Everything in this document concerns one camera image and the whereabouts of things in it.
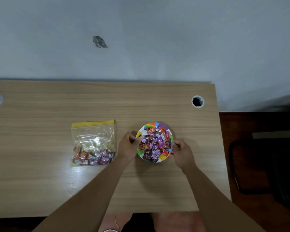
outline ziplock bag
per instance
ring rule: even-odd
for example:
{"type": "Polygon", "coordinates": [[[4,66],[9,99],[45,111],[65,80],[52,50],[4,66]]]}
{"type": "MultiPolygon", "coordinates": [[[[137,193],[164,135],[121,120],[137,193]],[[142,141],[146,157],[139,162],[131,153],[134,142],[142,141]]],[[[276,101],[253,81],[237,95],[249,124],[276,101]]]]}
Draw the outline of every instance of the ziplock bag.
{"type": "Polygon", "coordinates": [[[73,123],[75,141],[71,167],[105,165],[112,162],[114,148],[114,120],[73,123]]]}

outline wooden table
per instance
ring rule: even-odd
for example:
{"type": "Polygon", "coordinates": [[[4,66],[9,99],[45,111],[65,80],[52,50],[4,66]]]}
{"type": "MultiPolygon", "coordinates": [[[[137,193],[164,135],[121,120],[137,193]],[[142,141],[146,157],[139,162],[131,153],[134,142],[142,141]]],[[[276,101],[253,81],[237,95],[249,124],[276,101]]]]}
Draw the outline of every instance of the wooden table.
{"type": "MultiPolygon", "coordinates": [[[[118,140],[148,122],[166,124],[231,198],[213,84],[0,80],[0,93],[0,218],[47,216],[102,170],[69,167],[71,123],[80,121],[115,119],[118,140]],[[204,98],[202,108],[192,106],[194,95],[204,98]]],[[[138,156],[108,207],[108,213],[193,210],[197,204],[174,159],[151,164],[138,156]]]]}

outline pile of candy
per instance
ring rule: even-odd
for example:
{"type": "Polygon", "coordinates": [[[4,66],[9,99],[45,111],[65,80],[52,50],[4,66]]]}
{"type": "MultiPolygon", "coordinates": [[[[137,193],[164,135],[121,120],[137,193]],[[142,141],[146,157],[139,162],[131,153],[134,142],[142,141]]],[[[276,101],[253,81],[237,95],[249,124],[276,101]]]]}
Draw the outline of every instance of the pile of candy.
{"type": "Polygon", "coordinates": [[[82,147],[74,147],[72,162],[81,166],[86,165],[105,165],[112,162],[114,152],[109,152],[107,149],[103,151],[85,152],[82,151],[82,147]]]}
{"type": "Polygon", "coordinates": [[[165,127],[160,126],[157,130],[156,127],[146,127],[147,135],[140,143],[140,150],[144,151],[143,160],[148,160],[152,163],[158,161],[160,155],[166,157],[170,152],[166,149],[171,148],[171,134],[165,127]]]}

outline table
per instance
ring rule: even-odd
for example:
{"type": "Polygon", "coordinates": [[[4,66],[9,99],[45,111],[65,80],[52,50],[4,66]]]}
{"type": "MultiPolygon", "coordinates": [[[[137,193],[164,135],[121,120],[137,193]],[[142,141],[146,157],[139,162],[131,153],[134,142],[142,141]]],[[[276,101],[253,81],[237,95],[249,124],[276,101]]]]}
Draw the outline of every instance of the table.
{"type": "MultiPolygon", "coordinates": [[[[103,169],[69,166],[71,123],[80,121],[115,119],[117,141],[148,122],[166,124],[231,199],[213,84],[0,80],[0,94],[0,218],[47,216],[103,169]],[[191,104],[195,95],[204,98],[202,108],[191,104]]],[[[136,156],[107,212],[194,210],[174,159],[151,164],[136,156]]]]}

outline forearm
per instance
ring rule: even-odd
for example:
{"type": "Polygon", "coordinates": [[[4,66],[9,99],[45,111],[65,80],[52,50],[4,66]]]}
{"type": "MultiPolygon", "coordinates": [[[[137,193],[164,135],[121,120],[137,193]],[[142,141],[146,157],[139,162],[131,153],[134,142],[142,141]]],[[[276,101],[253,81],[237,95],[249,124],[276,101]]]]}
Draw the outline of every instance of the forearm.
{"type": "Polygon", "coordinates": [[[197,166],[189,167],[183,172],[187,176],[209,232],[264,232],[255,221],[225,197],[197,166]]]}
{"type": "Polygon", "coordinates": [[[98,231],[120,176],[128,163],[124,158],[115,159],[34,231],[98,231]]]}

